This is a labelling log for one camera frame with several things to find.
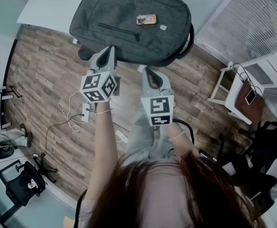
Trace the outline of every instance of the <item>woman's right arm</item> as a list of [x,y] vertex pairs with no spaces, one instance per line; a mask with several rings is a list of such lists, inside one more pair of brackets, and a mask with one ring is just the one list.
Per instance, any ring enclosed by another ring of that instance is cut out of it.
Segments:
[[165,128],[165,134],[174,148],[174,154],[178,161],[188,152],[192,152],[196,157],[200,156],[198,149],[194,146],[190,138],[183,133],[183,129],[178,123],[161,127]]

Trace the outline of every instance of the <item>smartphone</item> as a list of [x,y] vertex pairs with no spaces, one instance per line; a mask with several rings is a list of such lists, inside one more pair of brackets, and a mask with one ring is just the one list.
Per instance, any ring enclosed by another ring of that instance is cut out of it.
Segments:
[[256,93],[252,90],[249,91],[249,93],[246,95],[245,100],[247,102],[247,104],[251,104],[253,102],[253,100],[256,98]]

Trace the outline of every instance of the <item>gray pants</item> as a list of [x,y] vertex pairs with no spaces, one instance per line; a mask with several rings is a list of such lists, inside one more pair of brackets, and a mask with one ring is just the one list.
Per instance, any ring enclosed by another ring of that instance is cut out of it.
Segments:
[[134,161],[158,161],[174,159],[174,151],[164,131],[159,128],[160,138],[154,140],[154,127],[150,126],[145,112],[141,109],[136,113],[135,122],[130,131],[125,164]]
[[24,129],[11,129],[0,131],[0,145],[27,146]]

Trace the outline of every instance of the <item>brown leather bag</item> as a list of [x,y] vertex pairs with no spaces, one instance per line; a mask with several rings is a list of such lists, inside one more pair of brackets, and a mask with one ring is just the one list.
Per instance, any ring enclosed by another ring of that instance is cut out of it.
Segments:
[[245,97],[251,90],[251,86],[248,80],[246,80],[239,91],[235,108],[237,108],[244,116],[246,116],[253,124],[257,125],[262,119],[262,113],[264,108],[264,98],[258,93],[251,104],[247,104]]

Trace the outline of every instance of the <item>shoe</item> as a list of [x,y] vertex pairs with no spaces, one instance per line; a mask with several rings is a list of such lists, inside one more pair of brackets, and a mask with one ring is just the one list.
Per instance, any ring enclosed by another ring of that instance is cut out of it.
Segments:
[[20,128],[23,128],[25,133],[24,133],[24,137],[27,137],[28,136],[28,131],[26,130],[26,127],[23,123],[20,124]]
[[28,136],[27,136],[27,147],[30,148],[32,146],[32,141],[33,141],[33,134],[32,132],[28,132]]

